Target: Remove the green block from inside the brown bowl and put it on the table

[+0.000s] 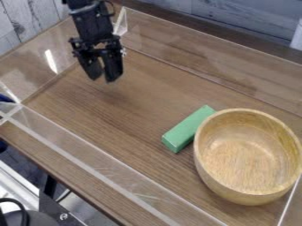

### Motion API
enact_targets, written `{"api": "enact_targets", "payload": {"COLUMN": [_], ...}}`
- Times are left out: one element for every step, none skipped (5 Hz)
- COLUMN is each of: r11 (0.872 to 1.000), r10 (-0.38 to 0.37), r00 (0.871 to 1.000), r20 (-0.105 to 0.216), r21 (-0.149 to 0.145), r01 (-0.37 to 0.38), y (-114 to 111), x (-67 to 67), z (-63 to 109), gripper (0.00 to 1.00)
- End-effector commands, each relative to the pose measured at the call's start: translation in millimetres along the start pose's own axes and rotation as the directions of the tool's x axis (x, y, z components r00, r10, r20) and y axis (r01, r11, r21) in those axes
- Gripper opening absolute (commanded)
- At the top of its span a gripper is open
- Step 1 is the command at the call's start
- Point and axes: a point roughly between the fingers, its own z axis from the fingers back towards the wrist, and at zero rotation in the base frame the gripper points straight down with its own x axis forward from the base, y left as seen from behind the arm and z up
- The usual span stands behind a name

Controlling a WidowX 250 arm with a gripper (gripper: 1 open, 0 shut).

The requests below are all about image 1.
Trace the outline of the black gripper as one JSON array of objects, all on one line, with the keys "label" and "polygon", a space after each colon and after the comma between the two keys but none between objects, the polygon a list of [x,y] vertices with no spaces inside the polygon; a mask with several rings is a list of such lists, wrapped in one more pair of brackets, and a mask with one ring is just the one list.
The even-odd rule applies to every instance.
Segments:
[{"label": "black gripper", "polygon": [[77,31],[77,37],[69,39],[73,55],[90,80],[96,80],[105,70],[105,81],[113,82],[124,72],[124,48],[110,19],[116,10],[108,10],[105,5],[69,5],[68,8]]}]

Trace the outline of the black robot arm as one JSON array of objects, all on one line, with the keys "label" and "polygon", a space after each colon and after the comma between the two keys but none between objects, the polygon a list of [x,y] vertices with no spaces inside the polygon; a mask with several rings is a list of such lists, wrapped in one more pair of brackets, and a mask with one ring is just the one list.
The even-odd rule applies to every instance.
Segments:
[{"label": "black robot arm", "polygon": [[78,36],[70,37],[73,57],[90,80],[105,75],[105,82],[114,82],[124,72],[120,36],[113,33],[109,0],[61,0],[69,9]]}]

